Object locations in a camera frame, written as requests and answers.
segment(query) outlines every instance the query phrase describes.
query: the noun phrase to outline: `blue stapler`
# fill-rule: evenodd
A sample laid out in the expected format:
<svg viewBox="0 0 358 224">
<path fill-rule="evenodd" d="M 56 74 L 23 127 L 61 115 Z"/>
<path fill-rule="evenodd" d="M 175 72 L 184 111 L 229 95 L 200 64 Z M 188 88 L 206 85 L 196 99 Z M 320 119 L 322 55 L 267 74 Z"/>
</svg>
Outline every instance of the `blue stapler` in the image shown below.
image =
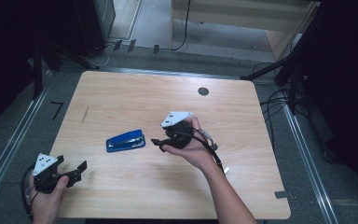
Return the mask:
<svg viewBox="0 0 358 224">
<path fill-rule="evenodd" d="M 117 152 L 136 149 L 146 145 L 145 136 L 142 130 L 135 130 L 106 140 L 106 151 Z"/>
</svg>

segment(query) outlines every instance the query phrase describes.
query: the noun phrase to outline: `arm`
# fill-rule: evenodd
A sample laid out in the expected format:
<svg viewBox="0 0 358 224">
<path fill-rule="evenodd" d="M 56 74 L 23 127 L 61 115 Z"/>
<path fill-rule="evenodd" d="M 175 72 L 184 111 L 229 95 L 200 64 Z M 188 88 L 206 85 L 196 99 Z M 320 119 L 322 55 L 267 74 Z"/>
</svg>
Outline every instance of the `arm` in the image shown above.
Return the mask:
<svg viewBox="0 0 358 224">
<path fill-rule="evenodd" d="M 200 123 L 196 117 L 187 121 L 192 124 L 193 128 L 200 130 Z M 194 135 L 202 139 L 200 133 L 195 132 Z M 219 223 L 256 223 L 252 213 L 229 184 L 202 143 L 193 139 L 182 149 L 167 145 L 163 146 L 162 149 L 173 155 L 185 158 L 202 171 L 211 189 L 214 209 Z"/>
</svg>

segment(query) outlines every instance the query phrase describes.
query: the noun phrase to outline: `cable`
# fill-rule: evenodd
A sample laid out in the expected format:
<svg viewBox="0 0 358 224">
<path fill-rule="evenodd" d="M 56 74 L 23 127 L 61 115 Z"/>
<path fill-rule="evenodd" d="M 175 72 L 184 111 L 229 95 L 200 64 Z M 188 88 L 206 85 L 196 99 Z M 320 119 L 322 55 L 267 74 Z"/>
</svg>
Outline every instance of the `cable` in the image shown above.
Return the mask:
<svg viewBox="0 0 358 224">
<path fill-rule="evenodd" d="M 272 126 L 272 121 L 271 121 L 271 117 L 275 114 L 277 114 L 278 112 L 280 112 L 287 104 L 288 104 L 288 101 L 286 101 L 288 99 L 288 97 L 277 97 L 277 98 L 272 98 L 275 94 L 279 93 L 279 92 L 282 92 L 282 91 L 290 91 L 289 89 L 282 89 L 282 90 L 278 90 L 278 91 L 275 91 L 273 92 L 270 97 L 268 98 L 268 100 L 266 102 L 261 102 L 260 105 L 267 105 L 267 109 L 265 111 L 263 111 L 263 115 L 267 113 L 267 117 L 265 118 L 265 122 L 268 121 L 268 126 L 269 126 L 269 129 L 270 129 L 270 139 L 271 139 L 271 144 L 272 144 L 272 150 L 274 150 L 275 148 L 275 137 L 274 137 L 274 129 L 273 129 L 273 126 Z M 304 99 L 295 99 L 294 101 L 295 103 L 295 110 L 296 112 L 298 111 L 296 109 L 296 106 L 297 105 L 304 105 Z M 273 113 L 270 113 L 270 109 L 272 107 L 275 107 L 275 106 L 278 106 L 280 105 L 281 107 L 274 111 Z M 305 115 L 307 116 L 307 109 L 305 109 L 304 113 L 301 113 L 301 112 L 297 112 L 298 114 L 301 114 L 301 115 Z"/>
<path fill-rule="evenodd" d="M 31 209 L 31 204 L 28 203 L 28 201 L 27 201 L 27 197 L 26 197 L 26 195 L 25 195 L 25 191 L 26 191 L 26 189 L 28 188 L 28 186 L 26 186 L 26 178 L 27 178 L 28 173 L 29 173 L 32 169 L 34 169 L 34 164 L 31 165 L 31 166 L 29 166 L 29 167 L 25 170 L 25 172 L 24 172 L 24 174 L 22 175 L 22 178 L 21 178 L 21 198 L 22 198 L 22 204 L 24 205 L 25 211 L 26 211 L 27 214 L 29 214 L 29 215 L 32 214 L 32 209 Z"/>
<path fill-rule="evenodd" d="M 108 53 L 107 53 L 107 50 L 108 50 L 109 48 L 111 48 L 112 46 L 114 46 L 115 44 L 116 44 L 116 43 L 114 43 L 114 44 L 112 44 L 112 45 L 109 45 L 109 46 L 107 46 L 107 47 L 104 49 L 105 55 L 106 55 L 106 57 L 107 57 L 107 60 L 106 60 L 105 63 L 95 63 L 95 62 L 93 62 L 92 60 L 90 60 L 88 57 L 86 57 L 86 60 L 89 61 L 90 63 L 94 64 L 95 66 L 104 66 L 104 65 L 107 65 L 107 64 L 109 63 L 109 59 L 110 59 L 110 57 L 109 57 L 109 55 L 108 55 Z"/>
<path fill-rule="evenodd" d="M 188 24 L 188 13 L 190 11 L 190 3 L 191 3 L 191 0 L 188 0 L 187 13 L 186 13 L 186 23 L 185 23 L 185 39 L 183 40 L 182 45 L 179 48 L 176 48 L 176 49 L 162 49 L 162 50 L 176 51 L 176 50 L 179 50 L 185 44 L 185 42 L 187 40 L 187 24 Z"/>
<path fill-rule="evenodd" d="M 189 133 L 174 133 L 174 134 L 181 134 L 181 135 L 185 135 L 185 136 L 189 136 L 193 139 L 196 139 L 197 141 L 201 142 L 203 146 L 206 147 L 206 149 L 208 149 L 208 151 L 212 154 L 214 161 L 216 162 L 217 166 L 222 170 L 223 174 L 225 173 L 225 170 L 223 169 L 223 164 L 220 161 L 219 157 L 217 156 L 216 152 L 213 150 L 213 148 L 211 146 L 208 145 L 207 141 L 202 141 L 202 139 L 194 136 L 193 134 L 189 134 Z"/>
</svg>

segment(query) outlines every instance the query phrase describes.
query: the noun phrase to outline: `wooden table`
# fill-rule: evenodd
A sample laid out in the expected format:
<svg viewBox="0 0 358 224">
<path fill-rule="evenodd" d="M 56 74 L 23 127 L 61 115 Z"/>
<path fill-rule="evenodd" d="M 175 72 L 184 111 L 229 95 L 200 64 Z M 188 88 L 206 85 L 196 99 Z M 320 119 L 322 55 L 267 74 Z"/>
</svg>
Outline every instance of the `wooden table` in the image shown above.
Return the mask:
<svg viewBox="0 0 358 224">
<path fill-rule="evenodd" d="M 207 88 L 202 96 L 199 88 Z M 82 181 L 68 189 L 60 217 L 216 218 L 201 171 L 162 153 L 160 123 L 170 111 L 192 111 L 219 146 L 227 179 L 256 218 L 290 217 L 277 163 L 252 82 L 85 72 L 50 155 L 61 172 L 87 160 Z M 142 129 L 146 146 L 107 153 L 105 140 Z"/>
</svg>

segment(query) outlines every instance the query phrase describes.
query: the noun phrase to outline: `human hand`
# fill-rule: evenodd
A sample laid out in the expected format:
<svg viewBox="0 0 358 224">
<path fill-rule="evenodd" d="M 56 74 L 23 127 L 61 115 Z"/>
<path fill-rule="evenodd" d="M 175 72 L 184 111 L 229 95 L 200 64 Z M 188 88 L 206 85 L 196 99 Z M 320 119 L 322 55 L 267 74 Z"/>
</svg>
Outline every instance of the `human hand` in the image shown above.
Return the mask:
<svg viewBox="0 0 358 224">
<path fill-rule="evenodd" d="M 199 130 L 199 132 L 194 132 L 194 136 L 202 140 L 205 139 L 204 136 L 200 133 L 201 126 L 197 117 L 191 117 L 185 119 L 185 121 L 188 122 L 194 129 Z M 205 148 L 205 146 L 203 146 L 200 141 L 194 138 L 191 139 L 190 143 L 182 149 L 169 145 L 164 145 L 161 147 L 161 149 L 173 155 L 185 158 L 190 164 L 201 169 L 201 171 L 204 170 L 207 165 L 211 163 L 214 164 L 213 157 L 208 149 Z"/>
<path fill-rule="evenodd" d="M 50 194 L 45 194 L 36 191 L 34 175 L 30 175 L 29 188 L 31 189 L 31 200 L 34 199 L 31 202 L 34 223 L 55 223 L 68 181 L 68 176 L 61 177 L 55 189 Z"/>
</svg>

